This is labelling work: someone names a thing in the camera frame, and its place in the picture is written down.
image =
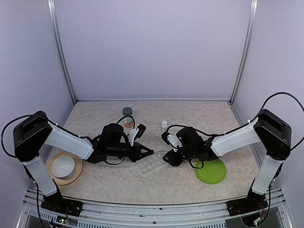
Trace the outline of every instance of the marble-patterned surface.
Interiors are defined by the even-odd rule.
[[[122,109],[130,106],[137,124],[147,129],[137,141],[157,152],[171,148],[161,139],[161,121],[193,126],[207,133],[222,133],[238,126],[226,102],[201,101],[120,101],[78,102],[65,128],[82,136],[95,137],[109,123],[122,117]],[[58,153],[53,149],[50,158]],[[87,200],[128,204],[182,204],[223,200],[245,196],[257,176],[258,167],[250,148],[226,154],[221,160],[227,176],[219,184],[201,182],[189,164],[180,167],[165,164],[143,175],[136,163],[128,159],[110,166],[104,162],[84,162],[79,178],[60,186],[63,195]]]

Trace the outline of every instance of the white wall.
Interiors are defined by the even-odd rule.
[[[250,0],[56,0],[79,100],[230,98]]]
[[[47,1],[0,1],[0,130],[15,117],[43,110],[63,124],[72,109]],[[14,154],[12,127],[4,142]],[[46,158],[48,150],[43,150]],[[17,159],[0,149],[0,227],[12,228],[29,186]]]
[[[264,100],[278,91],[304,104],[304,1],[260,0],[244,78],[236,100],[243,121],[255,116]],[[266,108],[292,127],[292,145],[304,135],[304,113],[280,95]],[[261,156],[264,148],[257,147]],[[282,187],[295,227],[304,222],[304,143],[292,151],[275,185]]]

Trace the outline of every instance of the small white bottle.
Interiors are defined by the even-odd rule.
[[[168,128],[168,122],[167,121],[165,121],[165,120],[163,120],[162,122],[161,122],[161,132],[165,132],[166,130],[167,130],[167,128]]]

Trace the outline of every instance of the white bottle cap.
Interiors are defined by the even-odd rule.
[[[165,120],[163,120],[162,122],[161,122],[161,127],[163,127],[163,128],[165,128],[165,127],[168,127],[168,122],[167,121],[165,121]]]

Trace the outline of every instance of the bottle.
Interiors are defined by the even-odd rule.
[[[130,107],[125,107],[125,108],[123,108],[123,116],[132,115],[132,114],[133,114],[132,108],[130,108]],[[124,119],[124,125],[125,125],[126,127],[133,127],[134,122],[133,122],[132,118],[126,117],[126,118]]]
[[[165,120],[163,120],[162,122],[161,122],[161,132],[165,132],[166,130],[167,130],[167,128],[168,128],[168,122],[167,121],[165,121]]]

